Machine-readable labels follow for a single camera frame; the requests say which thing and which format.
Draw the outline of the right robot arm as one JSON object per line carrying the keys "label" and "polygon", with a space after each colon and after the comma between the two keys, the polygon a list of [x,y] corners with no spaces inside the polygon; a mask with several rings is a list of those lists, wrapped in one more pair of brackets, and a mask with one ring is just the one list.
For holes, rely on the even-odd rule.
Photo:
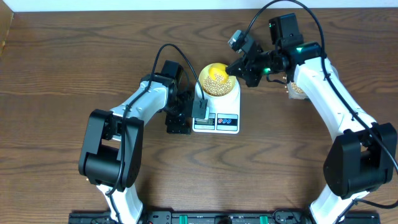
{"label": "right robot arm", "polygon": [[272,18],[269,28],[274,50],[268,52],[248,31],[233,34],[229,46],[241,57],[227,74],[256,87],[262,78],[285,73],[285,84],[298,86],[312,102],[333,144],[323,165],[326,186],[302,222],[341,223],[353,205],[364,203],[397,172],[397,131],[355,102],[328,60],[325,44],[304,41],[295,14]]}

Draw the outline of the white digital kitchen scale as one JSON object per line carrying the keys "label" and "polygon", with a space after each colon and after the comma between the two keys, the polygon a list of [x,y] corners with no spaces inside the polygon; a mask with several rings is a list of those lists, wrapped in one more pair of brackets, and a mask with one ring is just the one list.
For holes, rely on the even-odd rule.
{"label": "white digital kitchen scale", "polygon": [[240,128],[241,89],[236,77],[230,77],[231,91],[223,96],[204,92],[207,104],[207,119],[192,119],[192,128],[198,133],[237,134]]}

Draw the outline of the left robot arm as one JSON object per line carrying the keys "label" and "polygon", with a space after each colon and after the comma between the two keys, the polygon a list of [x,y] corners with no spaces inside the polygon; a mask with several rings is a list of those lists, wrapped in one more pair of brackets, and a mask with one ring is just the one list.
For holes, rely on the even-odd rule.
{"label": "left robot arm", "polygon": [[166,61],[160,73],[141,79],[139,89],[124,103],[91,112],[78,171],[96,185],[117,223],[141,223],[144,205],[134,185],[141,168],[144,127],[156,113],[166,113],[170,134],[190,134],[187,123],[190,92],[178,92],[183,67]]}

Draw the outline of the yellow measuring scoop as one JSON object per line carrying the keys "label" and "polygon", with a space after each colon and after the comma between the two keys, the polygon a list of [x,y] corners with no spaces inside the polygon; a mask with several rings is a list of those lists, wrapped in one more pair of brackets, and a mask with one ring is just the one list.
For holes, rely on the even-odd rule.
{"label": "yellow measuring scoop", "polygon": [[209,77],[218,82],[226,83],[229,79],[229,75],[226,73],[226,65],[223,63],[214,63],[208,70]]}

